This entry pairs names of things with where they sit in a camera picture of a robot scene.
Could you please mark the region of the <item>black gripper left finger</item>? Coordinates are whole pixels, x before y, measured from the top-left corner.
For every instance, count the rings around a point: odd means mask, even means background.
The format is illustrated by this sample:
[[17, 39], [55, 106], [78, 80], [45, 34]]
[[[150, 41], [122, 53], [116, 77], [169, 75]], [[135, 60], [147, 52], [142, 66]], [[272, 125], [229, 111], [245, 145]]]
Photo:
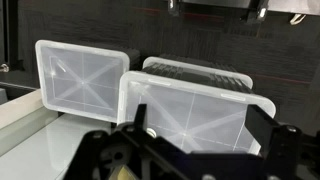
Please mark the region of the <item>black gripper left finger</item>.
[[134, 118], [133, 127], [138, 131], [145, 131], [147, 128], [147, 105], [139, 104]]

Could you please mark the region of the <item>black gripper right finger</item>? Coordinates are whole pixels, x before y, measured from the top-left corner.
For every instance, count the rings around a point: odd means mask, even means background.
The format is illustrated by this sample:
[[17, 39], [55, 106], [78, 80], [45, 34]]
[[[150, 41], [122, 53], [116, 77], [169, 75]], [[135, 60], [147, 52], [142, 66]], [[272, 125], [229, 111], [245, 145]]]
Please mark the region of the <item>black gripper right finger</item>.
[[258, 105], [250, 104], [247, 107], [245, 127], [260, 145], [258, 153], [265, 157], [269, 152], [273, 133], [279, 127], [279, 123]]

